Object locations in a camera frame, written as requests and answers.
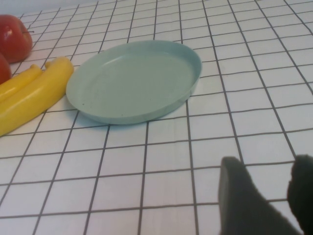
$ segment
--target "white grid surface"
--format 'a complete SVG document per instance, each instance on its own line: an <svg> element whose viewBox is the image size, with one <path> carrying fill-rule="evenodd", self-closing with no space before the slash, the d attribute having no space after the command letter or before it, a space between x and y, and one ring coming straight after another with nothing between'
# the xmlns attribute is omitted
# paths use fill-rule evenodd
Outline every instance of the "white grid surface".
<svg viewBox="0 0 313 235"><path fill-rule="evenodd" d="M295 155L313 155L313 1L109 1L18 16L34 47L12 72L170 40L201 57L198 86L147 123L101 125L64 97L1 137L0 233L217 235L223 156L299 229L286 192Z"/></svg>

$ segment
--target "yellow banana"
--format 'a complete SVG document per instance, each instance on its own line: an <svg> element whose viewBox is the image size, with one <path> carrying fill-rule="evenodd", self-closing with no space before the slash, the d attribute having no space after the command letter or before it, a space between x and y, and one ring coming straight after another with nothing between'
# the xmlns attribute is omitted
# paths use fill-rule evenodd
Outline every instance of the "yellow banana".
<svg viewBox="0 0 313 235"><path fill-rule="evenodd" d="M0 102L18 92L42 73L43 71L37 65L31 65L29 69L2 83L0 85Z"/></svg>
<svg viewBox="0 0 313 235"><path fill-rule="evenodd" d="M37 79L0 103L0 136L32 120L64 96L73 64L66 57L58 57L45 66Z"/></svg>

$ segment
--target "red fruit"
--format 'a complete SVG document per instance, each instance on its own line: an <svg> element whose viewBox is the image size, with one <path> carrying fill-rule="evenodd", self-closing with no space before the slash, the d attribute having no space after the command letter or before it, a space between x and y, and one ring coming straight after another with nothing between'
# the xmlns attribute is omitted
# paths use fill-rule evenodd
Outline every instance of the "red fruit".
<svg viewBox="0 0 313 235"><path fill-rule="evenodd" d="M9 63L25 59L32 46L33 40L20 19L0 15L0 53Z"/></svg>
<svg viewBox="0 0 313 235"><path fill-rule="evenodd" d="M0 54L0 84L9 80L11 76L12 73L9 63L4 58L4 56Z"/></svg>

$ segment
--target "light blue plate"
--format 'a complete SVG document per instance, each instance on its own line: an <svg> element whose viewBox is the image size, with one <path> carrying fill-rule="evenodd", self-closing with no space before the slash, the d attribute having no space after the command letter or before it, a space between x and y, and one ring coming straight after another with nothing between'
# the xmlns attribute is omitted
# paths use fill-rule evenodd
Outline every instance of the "light blue plate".
<svg viewBox="0 0 313 235"><path fill-rule="evenodd" d="M82 64L67 84L67 97L95 121L139 123L182 105L194 90L200 73L199 56L182 44L128 43Z"/></svg>

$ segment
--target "apple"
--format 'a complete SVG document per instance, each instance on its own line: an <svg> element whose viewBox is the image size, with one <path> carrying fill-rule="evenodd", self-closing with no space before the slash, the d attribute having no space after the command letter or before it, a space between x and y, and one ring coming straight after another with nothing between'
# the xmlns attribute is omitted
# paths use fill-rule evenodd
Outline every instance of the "apple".
<svg viewBox="0 0 313 235"><path fill-rule="evenodd" d="M0 53L9 63L25 59L32 46L33 40L19 18L0 15Z"/></svg>
<svg viewBox="0 0 313 235"><path fill-rule="evenodd" d="M0 84L9 80L12 76L11 68L7 60L0 53Z"/></svg>

